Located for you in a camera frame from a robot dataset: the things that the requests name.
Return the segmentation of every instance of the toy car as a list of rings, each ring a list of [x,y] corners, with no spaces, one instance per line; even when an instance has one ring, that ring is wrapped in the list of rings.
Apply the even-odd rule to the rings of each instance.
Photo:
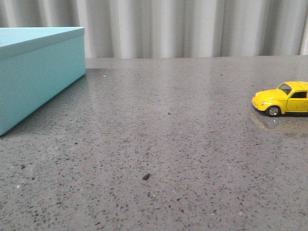
[[[308,112],[307,92],[308,82],[284,82],[277,89],[257,92],[252,104],[271,117],[286,112]]]

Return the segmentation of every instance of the gray countertop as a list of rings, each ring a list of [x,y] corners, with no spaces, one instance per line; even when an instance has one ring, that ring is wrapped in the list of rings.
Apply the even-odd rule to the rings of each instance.
[[[308,229],[308,116],[251,105],[307,56],[87,66],[0,138],[0,230]]]

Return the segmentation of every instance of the toy car door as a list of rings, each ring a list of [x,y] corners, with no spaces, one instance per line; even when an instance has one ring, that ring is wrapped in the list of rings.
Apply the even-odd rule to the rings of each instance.
[[[288,99],[287,111],[307,112],[308,111],[307,91],[294,92]]]

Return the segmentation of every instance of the toy car window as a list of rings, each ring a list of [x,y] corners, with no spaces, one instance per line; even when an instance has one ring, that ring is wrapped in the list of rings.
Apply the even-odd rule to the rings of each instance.
[[[290,93],[290,91],[292,90],[292,88],[289,86],[289,85],[287,85],[287,84],[285,84],[285,83],[282,83],[279,87],[278,87],[278,89],[280,89],[280,90],[282,90],[284,93],[286,93],[287,95]]]
[[[305,98],[307,98],[307,92],[306,91],[295,92],[291,96],[291,98],[305,99]]]

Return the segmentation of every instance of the curtain fold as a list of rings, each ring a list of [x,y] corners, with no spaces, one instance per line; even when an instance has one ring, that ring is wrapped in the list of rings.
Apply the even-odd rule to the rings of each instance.
[[[0,26],[84,26],[87,58],[307,55],[307,8],[308,0],[0,0]]]

